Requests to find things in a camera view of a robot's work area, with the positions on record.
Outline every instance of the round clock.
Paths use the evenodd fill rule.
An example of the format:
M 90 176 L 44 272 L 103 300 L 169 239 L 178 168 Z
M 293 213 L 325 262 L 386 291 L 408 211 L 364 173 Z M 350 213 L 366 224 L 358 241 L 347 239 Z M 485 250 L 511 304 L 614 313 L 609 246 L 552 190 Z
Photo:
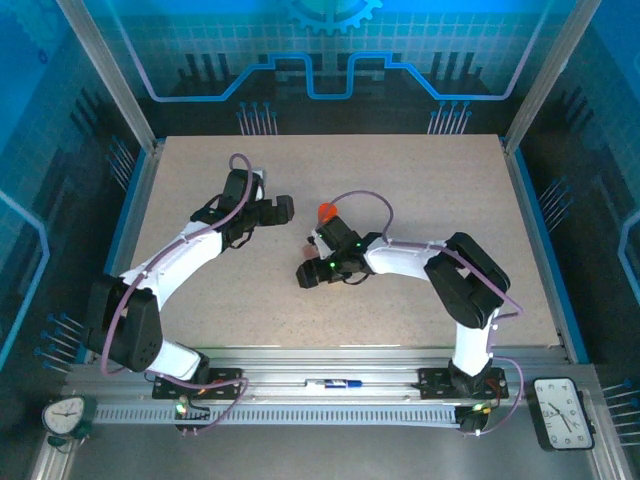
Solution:
M 96 403 L 81 396 L 50 403 L 42 412 L 42 423 L 58 437 L 83 438 L 91 430 Z
M 593 426 L 570 378 L 536 378 L 528 388 L 538 443 L 547 451 L 593 448 Z

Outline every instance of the gear logo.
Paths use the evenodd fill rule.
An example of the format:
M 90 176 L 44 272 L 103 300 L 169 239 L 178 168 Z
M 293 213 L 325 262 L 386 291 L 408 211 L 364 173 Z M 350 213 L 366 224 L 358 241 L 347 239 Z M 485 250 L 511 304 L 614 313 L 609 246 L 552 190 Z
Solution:
M 282 4 L 289 20 L 297 20 L 300 28 L 311 27 L 313 33 L 324 30 L 327 35 L 360 28 L 362 20 L 373 18 L 374 8 L 382 7 L 381 0 L 282 0 Z

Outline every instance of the clock face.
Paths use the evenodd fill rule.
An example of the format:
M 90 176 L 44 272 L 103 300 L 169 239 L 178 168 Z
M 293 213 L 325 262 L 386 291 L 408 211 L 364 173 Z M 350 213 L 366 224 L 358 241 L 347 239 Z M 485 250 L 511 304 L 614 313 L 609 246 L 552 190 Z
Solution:
M 52 433 L 67 435 L 80 423 L 83 414 L 82 397 L 65 398 L 47 406 L 42 413 L 42 421 Z
M 593 437 L 573 381 L 539 378 L 533 386 L 551 446 L 556 450 L 593 447 Z

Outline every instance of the marker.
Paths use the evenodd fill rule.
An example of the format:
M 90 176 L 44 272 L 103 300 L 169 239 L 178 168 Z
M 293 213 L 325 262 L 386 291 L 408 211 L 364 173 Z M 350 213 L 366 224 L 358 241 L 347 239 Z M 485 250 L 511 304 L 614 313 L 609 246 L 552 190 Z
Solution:
M 323 388 L 360 388 L 362 380 L 307 380 L 306 386 Z

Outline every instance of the wooden board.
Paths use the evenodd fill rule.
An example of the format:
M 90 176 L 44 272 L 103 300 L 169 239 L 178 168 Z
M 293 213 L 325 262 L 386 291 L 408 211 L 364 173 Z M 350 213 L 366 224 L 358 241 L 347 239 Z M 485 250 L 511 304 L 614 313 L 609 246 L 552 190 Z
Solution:
M 507 272 L 509 293 L 525 316 L 501 328 L 498 344 L 557 344 L 494 135 L 170 137 L 133 265 L 222 191 L 234 152 L 266 168 L 267 197 L 293 196 L 296 215 L 289 225 L 257 229 L 242 250 L 224 252 L 185 282 L 162 310 L 168 339 L 192 347 L 453 345 L 455 323 L 429 283 L 379 275 L 358 287 L 298 287 L 295 271 L 318 206 L 348 190 L 369 189 L 395 208 L 391 237 L 445 240 L 464 231 Z M 373 198 L 351 197 L 338 206 L 362 235 L 380 231 L 387 220 L 385 206 Z

